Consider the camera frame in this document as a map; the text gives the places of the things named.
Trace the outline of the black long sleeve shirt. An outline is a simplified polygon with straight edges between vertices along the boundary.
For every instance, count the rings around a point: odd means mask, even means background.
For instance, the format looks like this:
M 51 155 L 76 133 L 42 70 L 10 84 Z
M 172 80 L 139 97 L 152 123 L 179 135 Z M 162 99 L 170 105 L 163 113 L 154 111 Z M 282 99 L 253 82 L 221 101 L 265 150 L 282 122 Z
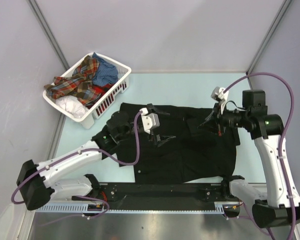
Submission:
M 198 130 L 199 124 L 211 113 L 209 108 L 157 105 L 171 113 L 161 117 L 156 135 L 176 136 L 160 147 L 148 140 L 148 134 L 139 134 L 140 158 L 133 165 L 137 184 L 181 184 L 202 178 L 229 177 L 233 174 L 240 138 L 236 129 L 227 128 L 222 136 L 212 131 Z M 119 111 L 127 112 L 133 121 L 140 104 L 122 103 Z M 115 155 L 122 162 L 136 159 L 134 136 L 123 141 Z

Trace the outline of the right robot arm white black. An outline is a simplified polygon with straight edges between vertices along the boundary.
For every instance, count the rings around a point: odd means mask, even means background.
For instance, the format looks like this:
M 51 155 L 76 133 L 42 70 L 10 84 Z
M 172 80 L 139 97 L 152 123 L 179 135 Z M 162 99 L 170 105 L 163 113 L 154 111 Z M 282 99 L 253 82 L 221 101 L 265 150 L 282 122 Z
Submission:
M 211 98 L 216 103 L 199 129 L 210 130 L 219 137 L 227 128 L 243 128 L 250 133 L 262 162 L 266 193 L 261 193 L 244 177 L 235 175 L 223 179 L 221 196 L 227 201 L 240 199 L 261 229 L 300 223 L 300 195 L 287 160 L 281 117 L 268 114 L 263 90 L 244 90 L 242 107 L 235 110 L 226 108 L 228 95 L 223 87 L 212 91 Z

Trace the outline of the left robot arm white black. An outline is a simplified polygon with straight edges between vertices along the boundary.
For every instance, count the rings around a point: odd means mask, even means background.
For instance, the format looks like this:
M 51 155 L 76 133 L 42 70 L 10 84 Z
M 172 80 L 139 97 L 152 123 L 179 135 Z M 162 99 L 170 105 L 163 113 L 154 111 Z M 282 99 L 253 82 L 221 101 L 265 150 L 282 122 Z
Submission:
M 101 193 L 98 180 L 93 174 L 79 179 L 64 179 L 64 176 L 90 163 L 111 158 L 123 166 L 134 166 L 140 160 L 141 133 L 146 133 L 156 146 L 169 138 L 161 138 L 154 130 L 160 127 L 161 117 L 172 117 L 153 104 L 141 108 L 130 121 L 127 112 L 119 110 L 113 113 L 102 130 L 79 148 L 57 158 L 34 163 L 28 160 L 22 164 L 11 196 L 15 205 L 25 204 L 27 210 L 37 210 L 50 200 L 94 201 Z M 124 162 L 114 157 L 119 145 L 134 136 L 136 157 L 132 162 Z

